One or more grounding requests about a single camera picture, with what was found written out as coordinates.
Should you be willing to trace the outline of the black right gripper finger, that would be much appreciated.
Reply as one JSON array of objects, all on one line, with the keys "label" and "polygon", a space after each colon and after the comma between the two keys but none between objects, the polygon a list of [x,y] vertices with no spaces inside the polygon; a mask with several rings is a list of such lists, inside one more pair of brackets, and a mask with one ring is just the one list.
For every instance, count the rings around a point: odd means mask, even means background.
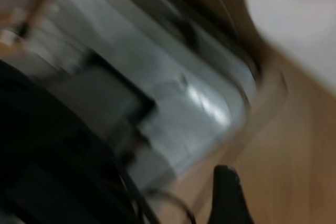
[{"label": "black right gripper finger", "polygon": [[212,208],[209,223],[254,223],[235,169],[226,165],[214,168]]}]

